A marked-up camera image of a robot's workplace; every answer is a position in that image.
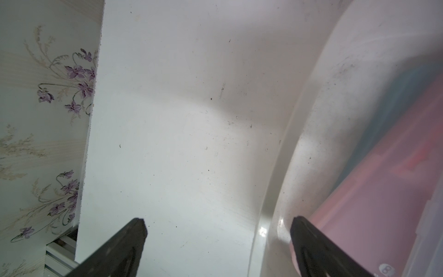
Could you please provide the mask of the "clear frosted pencil case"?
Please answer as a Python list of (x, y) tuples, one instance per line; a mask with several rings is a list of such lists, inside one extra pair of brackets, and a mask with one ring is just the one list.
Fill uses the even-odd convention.
[(443, 189), (426, 203), (404, 277), (443, 277)]

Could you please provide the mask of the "white plastic storage box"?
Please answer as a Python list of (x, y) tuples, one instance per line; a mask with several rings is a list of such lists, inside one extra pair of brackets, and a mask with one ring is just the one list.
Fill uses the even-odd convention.
[(305, 1), (308, 50), (321, 50), (305, 78), (256, 226), (250, 277), (297, 275), (289, 250), (293, 217), (329, 196), (394, 79), (443, 58), (441, 1)]

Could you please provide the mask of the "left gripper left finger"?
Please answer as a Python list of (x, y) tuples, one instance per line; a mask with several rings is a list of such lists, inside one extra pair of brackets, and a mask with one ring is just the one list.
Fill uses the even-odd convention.
[(144, 220), (132, 219), (67, 277), (135, 277), (147, 236)]

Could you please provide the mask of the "light blue pencil case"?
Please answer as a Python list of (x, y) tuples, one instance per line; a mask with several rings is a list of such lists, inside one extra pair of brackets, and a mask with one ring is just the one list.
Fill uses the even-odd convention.
[(396, 121), (442, 72), (442, 63), (428, 63), (403, 72), (393, 81), (332, 190), (340, 186), (386, 132), (394, 126)]

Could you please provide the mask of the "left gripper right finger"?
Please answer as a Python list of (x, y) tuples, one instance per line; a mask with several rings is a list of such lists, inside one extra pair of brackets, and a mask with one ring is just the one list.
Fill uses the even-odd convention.
[(302, 277), (372, 276), (305, 217), (293, 219), (290, 235)]

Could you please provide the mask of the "pink pencil case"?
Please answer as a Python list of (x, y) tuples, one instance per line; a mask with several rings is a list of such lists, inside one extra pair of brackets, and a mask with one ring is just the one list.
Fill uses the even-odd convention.
[(438, 76), (309, 222), (373, 276), (399, 277), (442, 174)]

